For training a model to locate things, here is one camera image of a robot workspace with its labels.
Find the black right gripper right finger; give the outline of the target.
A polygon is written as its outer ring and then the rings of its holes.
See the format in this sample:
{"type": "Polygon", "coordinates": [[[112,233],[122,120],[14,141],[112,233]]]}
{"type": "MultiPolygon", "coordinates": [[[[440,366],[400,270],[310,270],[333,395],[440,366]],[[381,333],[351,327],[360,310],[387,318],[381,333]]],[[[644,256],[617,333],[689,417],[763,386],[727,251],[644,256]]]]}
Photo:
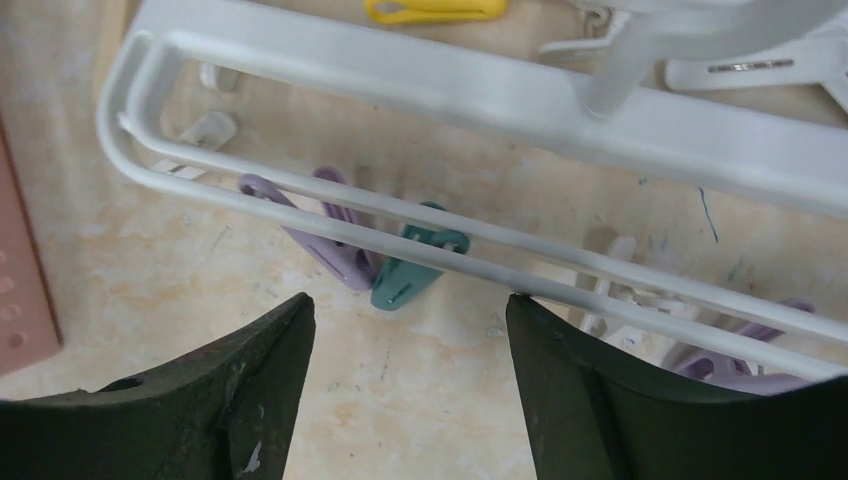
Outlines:
{"type": "Polygon", "coordinates": [[[847,380],[756,395],[661,369],[513,295],[508,338],[540,479],[843,479],[847,380]]]}

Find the purple clothes peg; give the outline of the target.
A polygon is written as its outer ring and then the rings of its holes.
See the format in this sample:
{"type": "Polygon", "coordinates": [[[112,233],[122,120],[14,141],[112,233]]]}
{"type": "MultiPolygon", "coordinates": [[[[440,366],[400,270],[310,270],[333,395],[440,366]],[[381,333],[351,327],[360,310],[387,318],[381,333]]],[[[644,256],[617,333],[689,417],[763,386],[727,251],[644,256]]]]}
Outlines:
{"type": "MultiPolygon", "coordinates": [[[[254,174],[239,178],[239,190],[248,196],[297,209],[269,180],[254,174]]],[[[290,237],[329,273],[354,291],[368,291],[377,277],[374,253],[336,240],[282,226],[290,237]]]]}
{"type": "MultiPolygon", "coordinates": [[[[815,306],[800,298],[789,298],[781,305],[806,313],[815,313],[815,306]]],[[[784,331],[753,322],[743,322],[734,333],[769,343],[785,334],[784,331]]],[[[806,387],[812,382],[786,373],[753,373],[748,363],[700,347],[675,347],[661,362],[661,367],[673,373],[725,389],[756,395],[775,395],[806,387]]]]}

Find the teal clothes peg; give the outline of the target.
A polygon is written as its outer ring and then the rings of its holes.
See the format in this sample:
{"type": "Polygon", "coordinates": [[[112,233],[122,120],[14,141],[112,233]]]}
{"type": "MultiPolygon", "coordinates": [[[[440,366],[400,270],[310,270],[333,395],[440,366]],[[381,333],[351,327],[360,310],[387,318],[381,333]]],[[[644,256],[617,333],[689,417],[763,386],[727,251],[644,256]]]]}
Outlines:
{"type": "MultiPolygon", "coordinates": [[[[455,230],[433,231],[406,224],[400,236],[453,253],[468,253],[471,240],[455,230]]],[[[440,270],[389,257],[373,284],[370,302],[383,311],[396,311],[410,303],[442,275],[440,270]]]]}

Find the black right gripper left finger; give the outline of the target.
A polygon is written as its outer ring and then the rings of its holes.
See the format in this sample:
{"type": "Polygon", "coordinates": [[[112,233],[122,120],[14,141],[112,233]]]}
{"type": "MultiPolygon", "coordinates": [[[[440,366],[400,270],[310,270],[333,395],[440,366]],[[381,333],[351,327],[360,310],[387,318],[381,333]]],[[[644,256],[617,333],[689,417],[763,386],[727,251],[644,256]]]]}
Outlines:
{"type": "Polygon", "coordinates": [[[101,390],[1,404],[5,479],[280,479],[315,339],[300,293],[101,390]]]}

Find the pink plastic basket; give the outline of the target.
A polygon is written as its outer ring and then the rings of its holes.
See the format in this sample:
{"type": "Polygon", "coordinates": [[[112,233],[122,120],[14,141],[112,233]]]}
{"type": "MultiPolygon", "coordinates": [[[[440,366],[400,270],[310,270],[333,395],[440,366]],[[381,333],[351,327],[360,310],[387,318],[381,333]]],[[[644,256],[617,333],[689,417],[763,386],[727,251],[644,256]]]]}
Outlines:
{"type": "Polygon", "coordinates": [[[1,130],[1,374],[50,358],[62,334],[8,134],[1,130]]]}

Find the yellow clothes peg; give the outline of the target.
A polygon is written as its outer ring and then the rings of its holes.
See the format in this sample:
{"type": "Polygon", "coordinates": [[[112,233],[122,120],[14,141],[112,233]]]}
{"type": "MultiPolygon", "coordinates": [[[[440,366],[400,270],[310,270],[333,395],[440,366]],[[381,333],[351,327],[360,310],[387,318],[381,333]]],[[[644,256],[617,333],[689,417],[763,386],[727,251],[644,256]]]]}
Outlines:
{"type": "Polygon", "coordinates": [[[488,21],[501,17],[506,0],[366,0],[370,20],[383,25],[488,21]]]}

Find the white clothes peg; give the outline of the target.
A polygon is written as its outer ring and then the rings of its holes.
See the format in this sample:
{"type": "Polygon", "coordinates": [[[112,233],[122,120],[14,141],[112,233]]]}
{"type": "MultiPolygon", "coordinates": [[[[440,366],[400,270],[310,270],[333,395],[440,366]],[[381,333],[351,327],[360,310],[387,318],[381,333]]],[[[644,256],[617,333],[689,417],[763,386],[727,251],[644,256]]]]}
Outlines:
{"type": "MultiPolygon", "coordinates": [[[[633,237],[618,236],[608,247],[607,255],[614,259],[631,262],[636,246],[637,242],[633,237]]],[[[598,278],[595,282],[593,292],[597,295],[620,299],[620,290],[621,286],[619,284],[615,284],[607,279],[598,278]]],[[[600,317],[591,312],[586,312],[579,324],[581,331],[605,341],[612,341],[617,335],[617,332],[623,327],[624,324],[620,321],[600,317]]]]}

